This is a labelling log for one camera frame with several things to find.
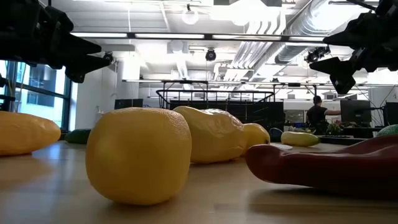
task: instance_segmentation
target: ceiling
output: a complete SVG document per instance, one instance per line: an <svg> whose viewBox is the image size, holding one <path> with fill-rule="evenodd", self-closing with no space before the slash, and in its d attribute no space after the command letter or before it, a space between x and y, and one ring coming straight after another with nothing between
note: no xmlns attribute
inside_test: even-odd
<svg viewBox="0 0 398 224"><path fill-rule="evenodd" d="M237 19L245 19L251 17L251 14L256 14L255 10L261 10L257 13L259 16L267 17L268 21L274 22L276 14L271 11L272 7L264 7L260 0L231 0L235 1L230 6L217 6L215 2L219 0L202 0L193 1L191 9L198 12L198 20L195 24L190 25L183 21L183 12L186 10L185 4L172 4L168 0L163 3L149 3L148 0L141 0L144 2L136 2L138 0L118 0L119 2L104 2L104 1L73 1L73 0L52 0L52 6L67 13L68 17L75 25L74 32L173 32L173 33L219 33L219 34L243 34L250 33L251 28L249 24L245 26L237 26ZM42 3L48 4L46 0L41 0ZM282 9L278 9L278 13L283 16L276 19L278 26L284 27L286 22L290 21L301 8L306 5L308 0L285 0L283 1ZM360 10L358 6L325 6L326 12L336 10L341 13L345 11L353 11L350 14L350 19L358 16ZM337 33L344 30L347 22L346 19L342 24L338 24L331 29L329 34ZM325 20L324 23L329 23L330 19ZM181 73L176 58L173 54L168 53L168 40L116 40L116 39L90 39L100 45L106 46L135 46L136 54L141 59L141 75L144 78L165 78L166 74L171 74L172 70L178 70ZM203 79L207 78L205 71L214 72L215 67L221 63L231 63L241 49L244 49L244 42L237 41L204 41L191 40L187 41L189 48L195 50L188 50L185 54L185 66L187 73L190 70L204 71ZM256 51L256 47L252 47L252 53ZM217 59L214 62L207 62L205 54L207 49L215 49ZM267 54L271 51L271 47L267 48L262 54L261 58L256 61L257 65L268 63L265 61ZM347 59L351 56L352 50L347 47L331 46L331 54L328 57L339 57L341 60ZM306 56L306 51L301 52L286 66L278 66L271 69L270 72L265 73L251 73L249 77L251 80L260 82L269 82L272 78L278 78L280 82L324 82L328 81L328 75L319 73L308 69L308 65L303 61ZM355 74L357 82L364 83L367 80L368 73L366 71L359 71Z"/></svg>

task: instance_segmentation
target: computer monitor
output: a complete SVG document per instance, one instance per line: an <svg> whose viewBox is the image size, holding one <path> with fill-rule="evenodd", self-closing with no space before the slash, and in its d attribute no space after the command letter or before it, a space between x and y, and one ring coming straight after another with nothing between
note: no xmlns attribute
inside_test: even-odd
<svg viewBox="0 0 398 224"><path fill-rule="evenodd" d="M398 111L398 103L386 103L386 109L384 111L387 113L386 115L389 125L398 124L398 116L396 116L396 112Z"/></svg>
<svg viewBox="0 0 398 224"><path fill-rule="evenodd" d="M371 122L371 104L365 100L341 100L341 121L342 122Z"/></svg>

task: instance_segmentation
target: yellow squash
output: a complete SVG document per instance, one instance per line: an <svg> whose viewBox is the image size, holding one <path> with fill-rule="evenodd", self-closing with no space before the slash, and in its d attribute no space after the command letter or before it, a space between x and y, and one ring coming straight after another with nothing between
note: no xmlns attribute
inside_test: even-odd
<svg viewBox="0 0 398 224"><path fill-rule="evenodd" d="M314 146L319 143L319 138L310 133L296 133L291 131L286 131L282 133L280 140L282 144L289 146Z"/></svg>
<svg viewBox="0 0 398 224"><path fill-rule="evenodd" d="M246 139L248 140L248 143L246 144L246 150L243 153L246 153L246 151L252 146L270 143L270 136L268 134L268 131L260 124L244 124L243 130Z"/></svg>
<svg viewBox="0 0 398 224"><path fill-rule="evenodd" d="M192 135L191 161L211 163L239 157L246 148L243 124L228 112L179 106Z"/></svg>
<svg viewBox="0 0 398 224"><path fill-rule="evenodd" d="M158 108L106 113L87 142L92 186L119 203L153 205L176 195L190 165L191 135L180 114Z"/></svg>
<svg viewBox="0 0 398 224"><path fill-rule="evenodd" d="M61 130L38 116L0 111L0 156L27 154L59 140Z"/></svg>

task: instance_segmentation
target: security camera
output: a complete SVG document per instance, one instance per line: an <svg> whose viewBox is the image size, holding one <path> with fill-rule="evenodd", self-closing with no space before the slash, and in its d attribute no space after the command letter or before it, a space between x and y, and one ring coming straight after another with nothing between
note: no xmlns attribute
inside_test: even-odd
<svg viewBox="0 0 398 224"><path fill-rule="evenodd" d="M113 57L113 52L105 52L103 59L109 60L111 65L116 61L116 59Z"/></svg>
<svg viewBox="0 0 398 224"><path fill-rule="evenodd" d="M207 53L206 53L206 60L209 62L212 62L214 60L216 60L216 52L214 51L214 49L208 49Z"/></svg>

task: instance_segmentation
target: ventilation duct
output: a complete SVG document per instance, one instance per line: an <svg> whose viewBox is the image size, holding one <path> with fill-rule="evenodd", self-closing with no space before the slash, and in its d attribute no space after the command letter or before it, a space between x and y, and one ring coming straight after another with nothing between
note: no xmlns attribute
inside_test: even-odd
<svg viewBox="0 0 398 224"><path fill-rule="evenodd" d="M341 7L339 5L330 5L327 0L313 0L292 25L286 28L284 34L328 35L348 21L356 12L360 12L359 7ZM288 64L297 55L303 53L307 47L274 42L255 66L255 73L260 73L262 76L272 76L279 71L273 70L271 73L267 72L268 69L262 69L261 67L267 66L265 64Z"/></svg>

